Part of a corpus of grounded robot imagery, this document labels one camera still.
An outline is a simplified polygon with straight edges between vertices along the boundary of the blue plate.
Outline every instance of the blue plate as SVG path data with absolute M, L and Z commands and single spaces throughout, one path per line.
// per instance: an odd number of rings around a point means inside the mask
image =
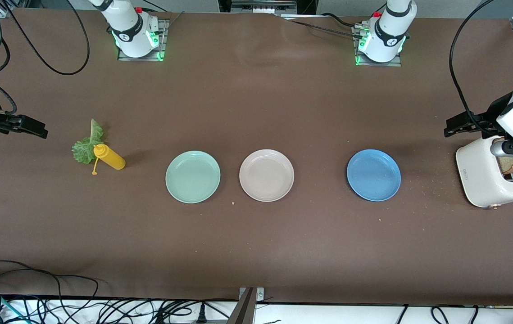
M 390 199 L 400 188 L 399 166 L 379 150 L 356 153 L 346 168 L 346 177 L 354 192 L 370 201 Z

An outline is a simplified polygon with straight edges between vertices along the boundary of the tabletop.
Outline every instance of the tabletop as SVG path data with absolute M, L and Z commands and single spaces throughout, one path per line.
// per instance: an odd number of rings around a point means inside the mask
M 15 14 L 55 68 L 81 66 L 73 12 Z M 90 61 L 74 76 L 51 72 L 14 21 L 1 21 L 12 58 L 0 85 L 49 135 L 0 134 L 0 259 L 102 279 L 102 296 L 238 298 L 238 287 L 263 286 L 284 302 L 513 303 L 513 204 L 466 200 L 454 153 L 479 134 L 442 132 L 463 110 L 448 70 L 461 20 L 416 19 L 402 67 L 385 68 L 356 66 L 346 36 L 270 14 L 184 13 L 163 62 L 119 62 L 102 14 L 81 18 Z M 347 31 L 328 17 L 302 21 Z M 513 90 L 508 21 L 471 20 L 454 64 L 477 113 Z M 92 118 L 124 170 L 103 164 L 92 176 L 73 159 Z M 388 201 L 347 183 L 348 160 L 368 148 L 400 167 Z M 259 149 L 293 164 L 279 201 L 240 186 L 242 160 Z M 192 205 L 164 184 L 188 150 L 211 154 L 222 173 L 216 193 Z M 1 291 L 56 293 L 50 278 L 33 278 L 6 276 Z M 91 288 L 71 281 L 63 293 Z

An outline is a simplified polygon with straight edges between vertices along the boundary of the green plate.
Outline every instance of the green plate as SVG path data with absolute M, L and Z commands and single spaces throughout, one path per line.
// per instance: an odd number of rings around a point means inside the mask
M 191 150 L 176 156 L 166 170 L 166 188 L 182 203 L 200 203 L 217 191 L 220 168 L 207 153 Z

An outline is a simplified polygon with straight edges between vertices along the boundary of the cable connector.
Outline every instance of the cable connector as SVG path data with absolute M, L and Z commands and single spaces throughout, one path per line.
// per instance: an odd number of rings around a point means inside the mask
M 205 308 L 205 305 L 204 305 L 204 303 L 202 303 L 200 305 L 200 312 L 198 314 L 198 319 L 196 320 L 196 322 L 198 324 L 204 324 L 204 323 L 208 322 L 208 320 L 206 319 L 206 315 L 204 313 L 204 308 Z

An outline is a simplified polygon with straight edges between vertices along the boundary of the yellow bottle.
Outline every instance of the yellow bottle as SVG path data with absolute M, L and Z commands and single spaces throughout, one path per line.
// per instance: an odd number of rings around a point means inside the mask
M 94 145 L 94 155 L 96 156 L 96 162 L 94 163 L 94 170 L 92 174 L 96 175 L 96 164 L 98 159 L 104 161 L 112 168 L 116 170 L 122 170 L 126 166 L 126 161 L 118 153 L 111 150 L 106 144 Z

